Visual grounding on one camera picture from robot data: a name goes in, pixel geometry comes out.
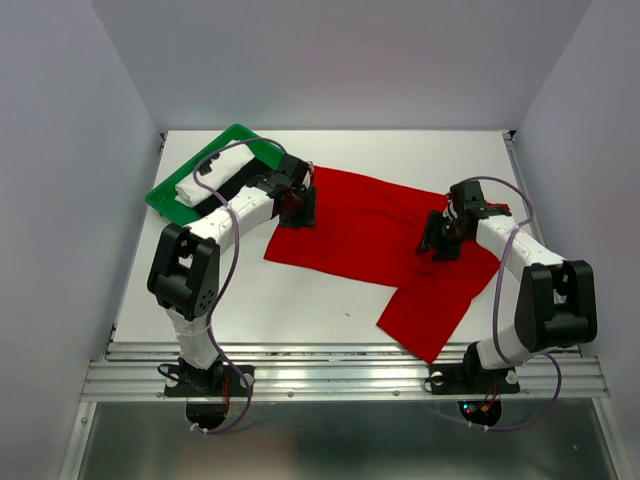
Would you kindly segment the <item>red t shirt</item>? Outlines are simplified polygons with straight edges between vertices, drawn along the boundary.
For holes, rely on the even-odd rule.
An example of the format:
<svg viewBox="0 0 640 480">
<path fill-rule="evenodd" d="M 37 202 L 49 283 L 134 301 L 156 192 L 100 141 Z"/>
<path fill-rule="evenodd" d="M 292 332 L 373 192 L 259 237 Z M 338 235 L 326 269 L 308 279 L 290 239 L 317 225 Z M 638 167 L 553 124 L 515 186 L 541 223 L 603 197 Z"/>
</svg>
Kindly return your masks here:
<svg viewBox="0 0 640 480">
<path fill-rule="evenodd" d="M 267 261 L 394 288 L 377 325 L 417 358 L 432 363 L 499 261 L 473 241 L 454 261 L 417 247 L 444 195 L 342 170 L 318 167 L 315 224 L 279 227 Z"/>
</svg>

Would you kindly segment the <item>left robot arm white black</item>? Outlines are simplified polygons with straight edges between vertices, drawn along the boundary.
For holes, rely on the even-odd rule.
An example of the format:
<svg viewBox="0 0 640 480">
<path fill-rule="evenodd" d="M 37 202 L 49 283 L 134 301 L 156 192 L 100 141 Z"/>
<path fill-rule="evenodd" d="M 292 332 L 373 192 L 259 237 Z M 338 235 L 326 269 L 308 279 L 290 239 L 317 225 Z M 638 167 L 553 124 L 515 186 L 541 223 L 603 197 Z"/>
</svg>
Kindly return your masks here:
<svg viewBox="0 0 640 480">
<path fill-rule="evenodd" d="M 285 228 L 315 223 L 313 175 L 282 171 L 251 174 L 224 184 L 206 199 L 209 210 L 185 226 L 171 223 L 159 237 L 147 288 L 171 319 L 180 348 L 178 364 L 161 369 L 174 384 L 210 394 L 224 374 L 222 355 L 211 341 L 211 317 L 228 288 L 239 258 L 241 237 L 274 218 Z M 233 252 L 225 280 L 220 259 Z"/>
</svg>

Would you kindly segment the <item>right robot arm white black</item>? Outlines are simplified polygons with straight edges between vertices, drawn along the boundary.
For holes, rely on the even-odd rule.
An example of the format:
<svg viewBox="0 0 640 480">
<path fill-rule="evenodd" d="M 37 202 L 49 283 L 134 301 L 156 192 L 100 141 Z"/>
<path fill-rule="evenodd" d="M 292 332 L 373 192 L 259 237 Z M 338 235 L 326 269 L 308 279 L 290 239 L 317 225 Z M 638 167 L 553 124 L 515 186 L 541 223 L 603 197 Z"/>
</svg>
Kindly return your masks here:
<svg viewBox="0 0 640 480">
<path fill-rule="evenodd" d="M 482 390 L 496 370 L 511 368 L 555 348 L 595 340 L 598 332 L 594 272 L 584 260 L 570 261 L 552 252 L 499 209 L 452 216 L 429 214 L 418 251 L 438 261 L 454 261 L 473 240 L 500 260 L 494 293 L 491 336 L 471 344 L 460 366 L 463 384 Z M 501 330 L 499 303 L 504 275 L 519 281 L 512 323 Z"/>
</svg>

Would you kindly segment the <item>black rolled t shirt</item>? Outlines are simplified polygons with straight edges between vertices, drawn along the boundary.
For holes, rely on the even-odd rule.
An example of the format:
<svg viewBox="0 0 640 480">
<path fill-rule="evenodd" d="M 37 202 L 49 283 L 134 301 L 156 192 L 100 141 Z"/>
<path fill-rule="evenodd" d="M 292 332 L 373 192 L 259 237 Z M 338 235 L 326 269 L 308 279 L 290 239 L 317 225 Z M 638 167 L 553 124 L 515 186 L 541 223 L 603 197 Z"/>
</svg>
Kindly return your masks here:
<svg viewBox="0 0 640 480">
<path fill-rule="evenodd" d="M 229 181 L 221 187 L 221 193 L 218 194 L 226 201 L 230 201 L 243 186 L 245 186 L 256 175 L 267 176 L 272 169 L 260 161 L 253 158 L 247 165 L 242 167 Z M 198 204 L 194 209 L 201 217 L 204 217 L 219 208 L 223 202 L 211 193 L 211 196 Z"/>
</svg>

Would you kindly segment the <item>white rolled t shirt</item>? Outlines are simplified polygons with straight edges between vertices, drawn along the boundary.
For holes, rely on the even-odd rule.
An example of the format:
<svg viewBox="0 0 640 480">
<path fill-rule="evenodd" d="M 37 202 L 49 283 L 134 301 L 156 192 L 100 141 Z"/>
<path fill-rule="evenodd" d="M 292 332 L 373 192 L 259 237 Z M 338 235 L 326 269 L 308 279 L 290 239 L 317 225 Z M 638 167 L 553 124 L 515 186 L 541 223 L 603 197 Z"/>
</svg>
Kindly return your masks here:
<svg viewBox="0 0 640 480">
<path fill-rule="evenodd" d="M 254 154 L 247 146 L 234 147 L 220 154 L 220 158 L 212 164 L 211 173 L 204 176 L 198 173 L 198 178 L 201 183 L 221 193 L 221 187 L 253 158 Z M 194 181 L 193 172 L 190 172 L 176 184 L 175 191 L 175 200 L 190 208 L 195 208 L 211 196 L 208 189 L 201 187 Z"/>
</svg>

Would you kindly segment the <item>green plastic tray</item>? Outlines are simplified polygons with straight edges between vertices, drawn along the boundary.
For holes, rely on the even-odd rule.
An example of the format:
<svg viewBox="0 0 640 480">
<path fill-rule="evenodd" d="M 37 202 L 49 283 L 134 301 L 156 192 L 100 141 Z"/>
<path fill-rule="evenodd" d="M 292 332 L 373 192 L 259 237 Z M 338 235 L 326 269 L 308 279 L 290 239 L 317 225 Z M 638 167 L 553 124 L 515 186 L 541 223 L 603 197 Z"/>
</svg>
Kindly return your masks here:
<svg viewBox="0 0 640 480">
<path fill-rule="evenodd" d="M 277 143 L 257 142 L 255 141 L 257 137 L 255 132 L 240 124 L 234 124 L 216 136 L 210 135 L 209 143 L 199 152 L 190 157 L 186 155 L 180 157 L 182 164 L 170 172 L 165 179 L 159 181 L 146 195 L 146 203 L 168 222 L 180 226 L 201 219 L 202 217 L 194 208 L 186 207 L 175 200 L 176 184 L 193 172 L 194 181 L 201 186 L 198 167 L 212 156 L 220 155 L 226 150 L 241 145 L 247 146 L 254 154 L 254 158 L 258 158 L 274 171 L 280 164 L 283 152 Z"/>
</svg>

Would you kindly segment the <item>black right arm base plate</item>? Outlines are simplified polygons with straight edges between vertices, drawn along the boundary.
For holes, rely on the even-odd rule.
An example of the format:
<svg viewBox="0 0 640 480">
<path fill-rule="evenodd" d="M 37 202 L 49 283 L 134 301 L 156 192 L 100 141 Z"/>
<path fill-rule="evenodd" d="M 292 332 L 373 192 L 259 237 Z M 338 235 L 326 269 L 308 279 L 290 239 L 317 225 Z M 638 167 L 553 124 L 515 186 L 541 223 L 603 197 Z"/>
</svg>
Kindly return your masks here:
<svg viewBox="0 0 640 480">
<path fill-rule="evenodd" d="M 434 363 L 429 366 L 425 380 L 434 395 L 473 396 L 517 394 L 520 392 L 514 369 L 484 370 L 466 368 L 462 363 Z"/>
</svg>

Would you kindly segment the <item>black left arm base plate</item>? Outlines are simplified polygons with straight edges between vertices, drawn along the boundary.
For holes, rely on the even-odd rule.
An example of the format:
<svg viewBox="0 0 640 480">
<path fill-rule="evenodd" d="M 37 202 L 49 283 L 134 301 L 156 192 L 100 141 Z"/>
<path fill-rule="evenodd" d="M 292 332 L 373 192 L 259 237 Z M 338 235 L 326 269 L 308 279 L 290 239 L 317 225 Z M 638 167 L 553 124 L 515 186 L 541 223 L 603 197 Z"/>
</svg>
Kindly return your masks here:
<svg viewBox="0 0 640 480">
<path fill-rule="evenodd" d="M 216 361 L 208 370 L 189 364 L 162 363 L 157 372 L 165 381 L 168 398 L 246 398 L 246 382 L 229 365 Z"/>
</svg>

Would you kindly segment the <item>aluminium frame rails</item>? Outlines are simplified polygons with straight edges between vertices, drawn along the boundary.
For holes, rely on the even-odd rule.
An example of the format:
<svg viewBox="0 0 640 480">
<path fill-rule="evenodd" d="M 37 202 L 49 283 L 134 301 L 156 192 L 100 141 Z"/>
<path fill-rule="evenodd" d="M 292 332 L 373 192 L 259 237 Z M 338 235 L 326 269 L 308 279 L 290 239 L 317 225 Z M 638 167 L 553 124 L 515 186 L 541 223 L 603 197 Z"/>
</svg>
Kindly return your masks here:
<svg viewBox="0 0 640 480">
<path fill-rule="evenodd" d="M 148 211 L 106 353 L 88 368 L 64 479 L 632 479 L 599 361 L 578 349 L 520 370 L 503 397 L 529 428 L 484 433 L 434 396 L 429 370 L 377 329 L 391 296 L 265 262 L 272 226 L 243 240 L 234 284 L 216 321 L 233 360 L 255 366 L 246 418 L 220 435 L 192 432 L 185 403 L 165 396 L 159 363 L 178 352 L 168 320 L 143 298 L 163 220 Z"/>
</svg>

